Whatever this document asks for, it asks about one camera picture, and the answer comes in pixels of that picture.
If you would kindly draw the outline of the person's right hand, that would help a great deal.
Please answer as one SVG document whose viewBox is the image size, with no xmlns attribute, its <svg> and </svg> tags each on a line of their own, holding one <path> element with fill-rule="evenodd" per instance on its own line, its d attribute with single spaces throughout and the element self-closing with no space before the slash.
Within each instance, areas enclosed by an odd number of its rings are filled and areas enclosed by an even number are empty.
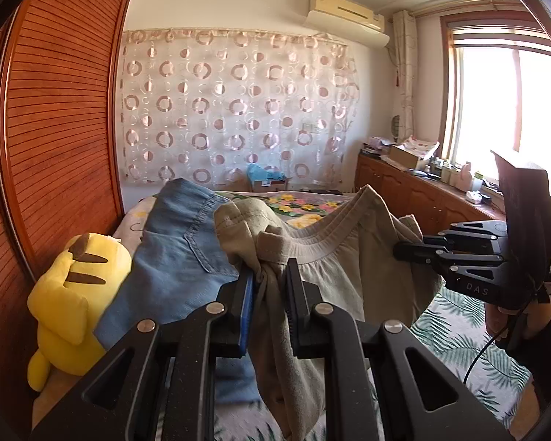
<svg viewBox="0 0 551 441">
<path fill-rule="evenodd" d="M 551 294 L 548 302 L 533 300 L 521 311 L 485 303 L 485 324 L 498 348 L 513 349 L 542 331 L 551 321 Z"/>
</svg>

